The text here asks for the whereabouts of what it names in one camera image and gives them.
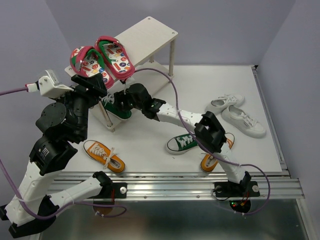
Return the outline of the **green sneaker one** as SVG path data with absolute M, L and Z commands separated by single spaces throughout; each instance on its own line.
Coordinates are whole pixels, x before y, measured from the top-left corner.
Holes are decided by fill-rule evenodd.
M 171 138 L 165 145 L 169 154 L 182 155 L 198 146 L 198 143 L 190 134 L 182 134 Z
M 126 121 L 131 118 L 132 112 L 130 110 L 118 110 L 114 106 L 114 94 L 108 93 L 107 96 L 105 96 L 102 99 L 102 105 L 106 112 L 111 113 L 116 118 L 120 119 L 121 121 Z

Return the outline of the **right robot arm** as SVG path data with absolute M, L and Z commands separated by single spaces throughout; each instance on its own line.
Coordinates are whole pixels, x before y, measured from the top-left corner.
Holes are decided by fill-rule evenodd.
M 140 110 L 148 119 L 184 127 L 189 131 L 199 147 L 217 159 L 227 176 L 227 181 L 214 184 L 218 198 L 260 196 L 257 182 L 252 181 L 251 175 L 237 162 L 229 148 L 226 131 L 214 113 L 179 110 L 162 99 L 153 98 L 141 83 L 134 83 L 114 93 L 113 105 L 121 111 Z

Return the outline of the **pink slipper one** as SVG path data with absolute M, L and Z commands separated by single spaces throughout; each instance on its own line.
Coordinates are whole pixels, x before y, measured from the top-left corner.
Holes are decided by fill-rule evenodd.
M 70 66 L 80 76 L 92 77 L 102 74 L 104 85 L 107 89 L 114 85 L 114 79 L 107 72 L 107 65 L 102 55 L 93 46 L 75 48 L 70 55 Z
M 118 39 L 107 35 L 100 36 L 95 41 L 94 48 L 101 54 L 104 63 L 118 80 L 125 82 L 135 73 L 135 66 Z

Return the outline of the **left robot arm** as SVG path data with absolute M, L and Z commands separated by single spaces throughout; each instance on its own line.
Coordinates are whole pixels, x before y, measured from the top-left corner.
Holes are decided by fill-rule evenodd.
M 39 234 L 48 229 L 57 216 L 71 205 L 91 205 L 114 208 L 116 198 L 127 196 L 125 182 L 114 183 L 105 172 L 97 171 L 88 179 L 66 190 L 48 194 L 59 176 L 77 153 L 73 144 L 88 137 L 89 109 L 107 95 L 103 76 L 74 75 L 75 86 L 60 84 L 46 74 L 37 82 L 25 86 L 28 92 L 40 92 L 53 100 L 36 121 L 42 137 L 34 144 L 20 186 L 14 186 L 14 197 L 0 208 L 0 218 L 11 223 L 13 238 Z

